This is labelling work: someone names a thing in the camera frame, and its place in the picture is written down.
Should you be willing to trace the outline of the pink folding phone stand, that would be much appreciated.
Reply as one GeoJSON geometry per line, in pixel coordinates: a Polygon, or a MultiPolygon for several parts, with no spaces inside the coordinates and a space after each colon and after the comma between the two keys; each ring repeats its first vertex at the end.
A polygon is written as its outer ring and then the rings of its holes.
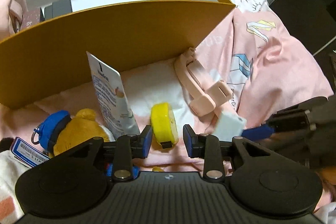
{"type": "Polygon", "coordinates": [[[246,119],[237,115],[230,104],[233,91],[223,80],[214,81],[197,60],[195,49],[189,48],[174,63],[175,73],[192,100],[190,109],[202,118],[208,114],[217,116],[213,135],[221,141],[231,141],[245,129],[246,119]]]}

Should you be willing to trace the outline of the dark patterned small box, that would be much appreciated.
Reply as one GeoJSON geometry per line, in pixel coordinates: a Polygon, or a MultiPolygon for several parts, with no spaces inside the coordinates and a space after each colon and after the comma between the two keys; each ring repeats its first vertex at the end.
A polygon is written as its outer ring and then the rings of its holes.
{"type": "Polygon", "coordinates": [[[45,17],[40,7],[29,10],[23,14],[20,30],[26,30],[44,21],[45,17]]]}

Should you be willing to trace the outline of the pink paper crane bedspread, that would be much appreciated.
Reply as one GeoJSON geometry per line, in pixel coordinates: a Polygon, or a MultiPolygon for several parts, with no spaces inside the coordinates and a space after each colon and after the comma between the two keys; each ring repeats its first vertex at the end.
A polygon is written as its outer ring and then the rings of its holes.
{"type": "MultiPolygon", "coordinates": [[[[259,126],[271,114],[313,97],[333,92],[313,56],[291,36],[266,0],[231,0],[236,5],[227,17],[199,44],[197,57],[214,80],[243,80],[229,84],[230,100],[247,128],[259,126]]],[[[171,104],[179,130],[179,143],[167,152],[151,146],[149,157],[135,160],[143,170],[166,172],[203,171],[203,160],[190,159],[182,140],[182,127],[190,124],[198,133],[212,133],[214,114],[197,118],[187,106],[187,91],[178,81],[173,59],[121,73],[136,121],[143,129],[150,121],[151,105],[171,104]]],[[[1,106],[1,138],[30,138],[29,129],[56,110],[72,114],[83,108],[99,112],[92,81],[35,102],[20,110],[1,106]]]]}

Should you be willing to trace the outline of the brown bear plush blue outfit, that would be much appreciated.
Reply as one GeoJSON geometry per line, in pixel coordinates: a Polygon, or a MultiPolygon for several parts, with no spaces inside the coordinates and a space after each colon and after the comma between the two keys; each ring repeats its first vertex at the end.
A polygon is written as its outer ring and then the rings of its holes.
{"type": "Polygon", "coordinates": [[[81,109],[73,117],[68,111],[60,110],[33,130],[31,142],[53,157],[93,137],[101,137],[105,142],[114,141],[109,129],[96,121],[94,110],[81,109]]]}

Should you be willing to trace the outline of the yellow tape measure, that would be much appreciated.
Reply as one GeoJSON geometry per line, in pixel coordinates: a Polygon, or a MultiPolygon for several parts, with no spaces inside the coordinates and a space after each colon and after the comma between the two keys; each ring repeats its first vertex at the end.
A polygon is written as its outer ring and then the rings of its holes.
{"type": "Polygon", "coordinates": [[[150,121],[154,137],[163,149],[172,148],[178,143],[175,116],[168,102],[155,104],[151,108],[150,121]]]}

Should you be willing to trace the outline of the grey small box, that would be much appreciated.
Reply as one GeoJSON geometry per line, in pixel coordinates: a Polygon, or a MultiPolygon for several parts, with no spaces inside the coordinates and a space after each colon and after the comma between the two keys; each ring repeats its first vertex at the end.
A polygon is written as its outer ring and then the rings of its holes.
{"type": "Polygon", "coordinates": [[[50,20],[58,16],[72,12],[71,0],[59,0],[45,7],[45,20],[50,20]]]}

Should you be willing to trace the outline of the pink drawstring cloth pouch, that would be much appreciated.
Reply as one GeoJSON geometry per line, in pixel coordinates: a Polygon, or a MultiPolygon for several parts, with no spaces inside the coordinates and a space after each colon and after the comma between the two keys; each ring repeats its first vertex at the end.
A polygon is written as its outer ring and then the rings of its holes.
{"type": "Polygon", "coordinates": [[[26,0],[1,0],[1,41],[19,31],[25,12],[28,12],[26,0]]]}

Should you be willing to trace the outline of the orange cardboard box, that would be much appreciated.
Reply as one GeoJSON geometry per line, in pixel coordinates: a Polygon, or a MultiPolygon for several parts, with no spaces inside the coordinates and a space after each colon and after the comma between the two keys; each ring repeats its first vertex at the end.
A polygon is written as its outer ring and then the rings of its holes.
{"type": "MultiPolygon", "coordinates": [[[[26,0],[29,9],[59,0],[26,0]]],[[[71,0],[58,15],[1,41],[1,104],[26,106],[91,80],[87,53],[127,71],[197,46],[230,0],[71,0]]]]}

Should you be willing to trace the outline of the white pink striped plush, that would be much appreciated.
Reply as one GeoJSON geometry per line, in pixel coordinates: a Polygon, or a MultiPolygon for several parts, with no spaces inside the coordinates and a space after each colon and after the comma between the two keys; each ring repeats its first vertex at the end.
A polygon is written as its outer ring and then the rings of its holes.
{"type": "Polygon", "coordinates": [[[15,223],[23,211],[15,195],[15,184],[28,168],[14,158],[10,151],[13,138],[1,140],[1,223],[15,223]]]}

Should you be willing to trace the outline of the white barcode label packet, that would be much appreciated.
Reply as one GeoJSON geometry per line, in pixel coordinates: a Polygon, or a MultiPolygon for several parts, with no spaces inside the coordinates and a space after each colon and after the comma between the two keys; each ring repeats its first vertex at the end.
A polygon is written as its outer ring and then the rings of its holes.
{"type": "Polygon", "coordinates": [[[20,137],[16,137],[14,139],[10,151],[14,155],[15,159],[29,168],[33,168],[50,159],[48,156],[31,146],[20,137]]]}

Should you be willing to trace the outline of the white cream tube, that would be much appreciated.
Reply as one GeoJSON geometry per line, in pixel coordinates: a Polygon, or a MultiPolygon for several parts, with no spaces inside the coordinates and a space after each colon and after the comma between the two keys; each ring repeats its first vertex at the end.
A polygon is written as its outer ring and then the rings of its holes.
{"type": "Polygon", "coordinates": [[[128,104],[121,75],[114,68],[87,52],[92,83],[105,124],[115,139],[139,135],[140,130],[128,104]]]}

